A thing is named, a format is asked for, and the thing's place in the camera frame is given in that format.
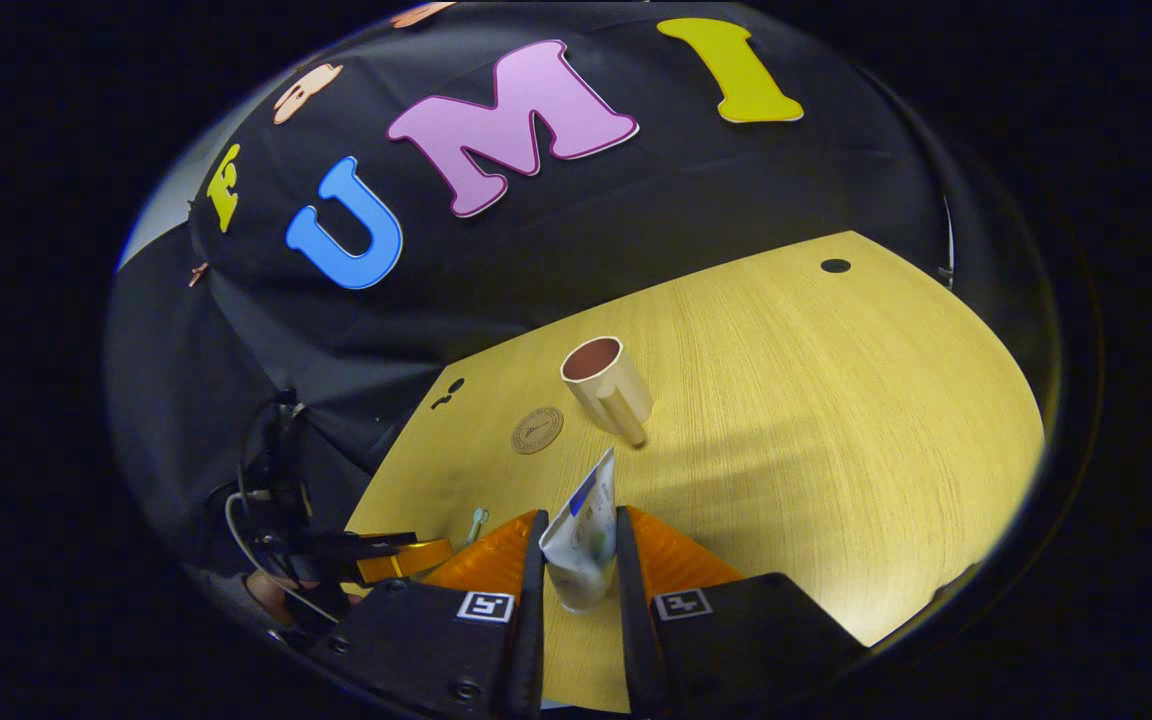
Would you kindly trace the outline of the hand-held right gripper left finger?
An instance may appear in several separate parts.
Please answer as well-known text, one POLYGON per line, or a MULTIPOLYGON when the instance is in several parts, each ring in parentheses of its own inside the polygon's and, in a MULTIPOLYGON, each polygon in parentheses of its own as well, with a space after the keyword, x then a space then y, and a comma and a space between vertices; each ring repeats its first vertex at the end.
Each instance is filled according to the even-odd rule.
POLYGON ((424 579, 385 579, 332 632, 332 679, 392 719, 540 715, 547 511, 507 521, 424 579))

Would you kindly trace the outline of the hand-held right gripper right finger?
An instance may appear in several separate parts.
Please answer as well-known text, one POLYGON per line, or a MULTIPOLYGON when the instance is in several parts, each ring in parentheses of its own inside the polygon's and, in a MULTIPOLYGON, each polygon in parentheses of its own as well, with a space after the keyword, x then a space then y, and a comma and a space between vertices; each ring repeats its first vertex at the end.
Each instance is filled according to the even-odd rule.
POLYGON ((745 577, 617 507, 623 669, 634 717, 794 717, 869 650, 785 574, 745 577))

